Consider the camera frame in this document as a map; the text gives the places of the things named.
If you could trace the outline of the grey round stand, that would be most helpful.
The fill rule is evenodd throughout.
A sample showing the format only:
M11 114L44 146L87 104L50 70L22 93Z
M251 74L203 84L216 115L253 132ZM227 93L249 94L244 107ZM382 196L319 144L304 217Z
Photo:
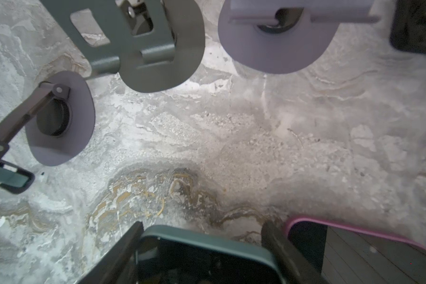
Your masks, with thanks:
M42 1L91 66L91 78L118 73L141 93L183 84L197 70L205 50L205 27L196 1ZM109 43L93 47L72 22L90 10Z

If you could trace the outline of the black phone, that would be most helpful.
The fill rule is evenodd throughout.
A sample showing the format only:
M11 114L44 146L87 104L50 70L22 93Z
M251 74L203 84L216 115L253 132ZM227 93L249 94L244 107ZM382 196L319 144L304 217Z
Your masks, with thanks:
M156 225L136 252L139 284L285 284L274 255L253 244Z

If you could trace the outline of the black stand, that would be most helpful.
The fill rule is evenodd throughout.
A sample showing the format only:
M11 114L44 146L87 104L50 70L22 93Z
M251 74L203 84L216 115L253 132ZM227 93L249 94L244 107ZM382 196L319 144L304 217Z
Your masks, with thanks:
M389 41L396 50L426 54L426 1L396 2Z

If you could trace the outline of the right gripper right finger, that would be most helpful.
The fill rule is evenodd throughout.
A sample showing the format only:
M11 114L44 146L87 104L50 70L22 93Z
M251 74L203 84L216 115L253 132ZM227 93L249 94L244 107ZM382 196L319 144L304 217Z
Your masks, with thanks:
M327 283L273 221L263 224L261 237L262 246L274 255L282 276L289 284Z

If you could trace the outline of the purple phone stand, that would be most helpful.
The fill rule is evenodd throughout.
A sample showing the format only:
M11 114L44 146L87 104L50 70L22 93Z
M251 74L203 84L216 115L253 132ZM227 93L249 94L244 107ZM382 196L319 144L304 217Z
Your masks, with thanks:
M373 1L225 1L218 20L222 47L254 70L287 74L314 63L342 23L371 24Z

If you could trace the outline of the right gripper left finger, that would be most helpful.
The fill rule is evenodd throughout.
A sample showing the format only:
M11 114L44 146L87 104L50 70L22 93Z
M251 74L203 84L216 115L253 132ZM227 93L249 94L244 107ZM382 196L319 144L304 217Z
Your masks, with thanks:
M143 223L139 221L134 223L79 283L136 284L137 249L143 233Z

